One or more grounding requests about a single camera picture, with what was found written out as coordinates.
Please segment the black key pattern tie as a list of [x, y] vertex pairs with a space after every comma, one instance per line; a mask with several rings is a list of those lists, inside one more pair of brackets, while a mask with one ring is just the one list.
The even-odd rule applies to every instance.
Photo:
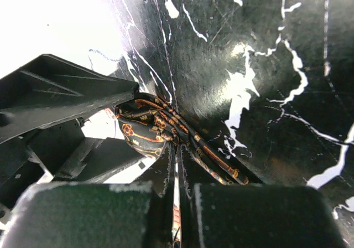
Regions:
[[119, 129], [139, 154], [157, 160], [166, 145], [185, 147], [193, 160], [221, 184], [246, 185], [249, 178], [228, 163], [164, 100], [138, 92], [133, 100], [114, 108]]

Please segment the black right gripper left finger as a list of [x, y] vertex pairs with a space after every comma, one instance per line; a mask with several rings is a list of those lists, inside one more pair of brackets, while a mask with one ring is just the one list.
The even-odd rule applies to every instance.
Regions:
[[1, 246], [171, 247], [170, 148], [129, 184], [55, 181], [78, 145], [1, 145]]

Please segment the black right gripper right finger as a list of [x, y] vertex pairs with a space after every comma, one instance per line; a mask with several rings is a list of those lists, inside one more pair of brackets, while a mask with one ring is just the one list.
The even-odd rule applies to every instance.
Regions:
[[345, 247], [326, 199], [309, 187], [223, 185], [178, 152], [182, 247]]

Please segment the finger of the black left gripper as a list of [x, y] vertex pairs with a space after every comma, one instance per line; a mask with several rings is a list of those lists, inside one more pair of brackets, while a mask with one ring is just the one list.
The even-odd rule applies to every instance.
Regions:
[[102, 183], [142, 159], [125, 140], [85, 138], [55, 173], [54, 180]]
[[1, 142], [130, 101], [137, 82], [43, 54], [1, 78]]

